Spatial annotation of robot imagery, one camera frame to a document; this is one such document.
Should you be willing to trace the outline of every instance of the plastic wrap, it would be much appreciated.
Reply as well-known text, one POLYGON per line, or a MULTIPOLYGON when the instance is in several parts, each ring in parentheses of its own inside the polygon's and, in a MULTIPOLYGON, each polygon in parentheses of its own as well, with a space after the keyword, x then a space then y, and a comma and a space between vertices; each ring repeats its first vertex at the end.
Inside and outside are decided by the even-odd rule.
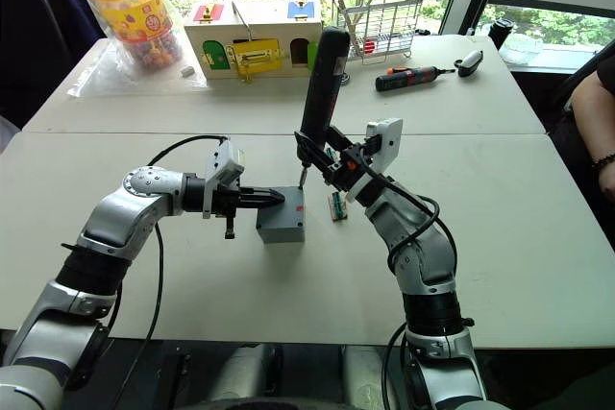
MULTIPOLYGON (((112 47, 81 76, 71 94, 147 93, 148 81, 179 80, 180 70, 193 64, 182 20, 168 0, 87 1, 112 47)), ((197 76, 178 88, 191 84, 200 87, 204 81, 197 76)))

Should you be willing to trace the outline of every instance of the person's arm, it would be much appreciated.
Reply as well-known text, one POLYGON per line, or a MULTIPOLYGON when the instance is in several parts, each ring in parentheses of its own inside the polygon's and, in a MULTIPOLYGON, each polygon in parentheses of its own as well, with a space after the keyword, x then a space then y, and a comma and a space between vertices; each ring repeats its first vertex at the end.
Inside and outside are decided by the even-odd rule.
MULTIPOLYGON (((599 72, 586 77, 572 95, 578 131, 594 161, 615 154, 615 96, 603 84, 599 72)), ((615 203, 615 162, 598 176, 604 195, 615 203)))

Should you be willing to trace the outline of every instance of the white table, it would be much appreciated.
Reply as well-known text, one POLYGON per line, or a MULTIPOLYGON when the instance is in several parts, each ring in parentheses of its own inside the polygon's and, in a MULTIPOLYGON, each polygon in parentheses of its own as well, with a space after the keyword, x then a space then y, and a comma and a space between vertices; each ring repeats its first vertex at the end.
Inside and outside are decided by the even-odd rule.
MULTIPOLYGON (((176 141, 168 134, 21 133, 0 156, 0 327, 15 328, 67 256, 89 212, 124 174, 176 141)), ((234 136, 245 185, 295 184, 291 136, 234 136)), ((404 136, 390 174, 434 197, 458 248, 458 294, 478 348, 615 346, 615 257, 544 135, 404 136)), ((203 174, 211 142, 161 165, 203 174)), ((264 246, 256 213, 236 239, 198 214, 161 222, 166 262, 157 338, 384 344, 403 318, 384 244, 350 206, 334 224, 317 172, 304 244, 264 246)), ((156 294, 151 238, 125 279, 113 334, 143 337, 156 294)))
MULTIPOLYGON (((99 41, 25 127, 37 133, 256 133, 291 134, 298 129, 308 78, 265 79, 251 84, 237 80, 210 81, 194 89, 177 82, 177 70, 134 87, 123 96, 75 98, 66 94, 83 70, 106 47, 99 41)), ((350 83, 342 87, 333 123, 347 134, 365 133, 370 120, 403 117, 405 134, 544 133, 528 101, 488 37, 418 36, 412 58, 347 66, 350 83), (384 93, 374 80, 387 67, 435 65, 481 49, 484 60, 473 76, 444 75, 430 84, 384 93)))

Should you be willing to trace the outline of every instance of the wire basket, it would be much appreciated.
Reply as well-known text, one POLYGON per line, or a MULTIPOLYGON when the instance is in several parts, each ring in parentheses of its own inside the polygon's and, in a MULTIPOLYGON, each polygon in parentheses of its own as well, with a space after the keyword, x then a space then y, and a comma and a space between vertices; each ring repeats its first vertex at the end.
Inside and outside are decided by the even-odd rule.
POLYGON ((344 0, 333 5, 333 21, 351 35, 349 60, 383 62, 388 55, 409 56, 423 0, 344 0))

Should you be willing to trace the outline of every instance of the white eraser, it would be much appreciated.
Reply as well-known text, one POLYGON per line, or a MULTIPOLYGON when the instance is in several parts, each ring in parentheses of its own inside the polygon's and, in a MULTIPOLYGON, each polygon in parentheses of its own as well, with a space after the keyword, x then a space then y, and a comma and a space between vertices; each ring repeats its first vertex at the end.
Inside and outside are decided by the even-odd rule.
POLYGON ((186 66, 180 72, 182 72, 182 77, 188 77, 188 76, 191 76, 192 74, 194 74, 194 68, 192 66, 186 66))

